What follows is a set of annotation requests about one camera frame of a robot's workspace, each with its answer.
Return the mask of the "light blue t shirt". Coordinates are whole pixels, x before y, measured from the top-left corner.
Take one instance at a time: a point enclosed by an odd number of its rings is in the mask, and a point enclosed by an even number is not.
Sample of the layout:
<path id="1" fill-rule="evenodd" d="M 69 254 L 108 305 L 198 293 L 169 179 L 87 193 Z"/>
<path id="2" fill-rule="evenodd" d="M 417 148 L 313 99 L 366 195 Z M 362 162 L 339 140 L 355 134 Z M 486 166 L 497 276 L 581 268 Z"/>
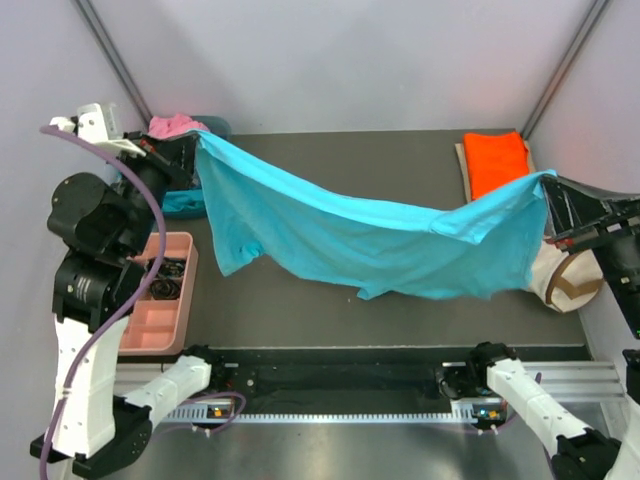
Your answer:
<path id="1" fill-rule="evenodd" d="M 301 279 L 354 287 L 364 300 L 523 289 L 547 223 L 540 173 L 437 210 L 328 191 L 208 132 L 195 163 L 222 274 L 268 256 Z"/>

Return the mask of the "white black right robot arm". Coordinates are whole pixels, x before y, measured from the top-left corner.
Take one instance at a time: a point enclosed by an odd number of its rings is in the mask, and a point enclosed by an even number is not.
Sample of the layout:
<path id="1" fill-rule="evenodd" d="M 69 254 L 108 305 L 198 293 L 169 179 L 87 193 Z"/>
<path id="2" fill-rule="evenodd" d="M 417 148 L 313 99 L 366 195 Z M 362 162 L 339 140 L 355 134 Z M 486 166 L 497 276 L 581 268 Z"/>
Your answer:
<path id="1" fill-rule="evenodd" d="M 628 325 L 639 326 L 639 197 L 544 174 L 551 242 L 568 253 L 590 250 Z M 639 353 L 623 352 L 629 421 L 621 440 L 566 411 L 525 371 L 513 348 L 484 342 L 469 354 L 467 384 L 502 397 L 536 434 L 558 479 L 639 476 Z"/>

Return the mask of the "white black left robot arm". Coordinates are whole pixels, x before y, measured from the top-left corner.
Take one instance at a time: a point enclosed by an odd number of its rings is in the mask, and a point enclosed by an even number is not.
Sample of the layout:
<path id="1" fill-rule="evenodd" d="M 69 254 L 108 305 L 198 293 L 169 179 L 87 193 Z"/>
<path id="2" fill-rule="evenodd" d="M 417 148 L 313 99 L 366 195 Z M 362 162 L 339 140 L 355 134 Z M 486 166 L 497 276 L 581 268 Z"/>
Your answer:
<path id="1" fill-rule="evenodd" d="M 119 346 L 138 298 L 159 265 L 137 262 L 152 233 L 166 236 L 166 194 L 191 180 L 197 137 L 158 140 L 141 133 L 101 147 L 78 143 L 120 172 L 109 184 L 80 172 L 54 190 L 48 230 L 67 253 L 53 283 L 58 342 L 55 405 L 30 446 L 41 469 L 67 460 L 83 479 L 101 479 L 134 463 L 157 425 L 192 395 L 216 396 L 227 374 L 204 347 L 185 350 L 167 371 L 126 395 L 114 391 Z"/>

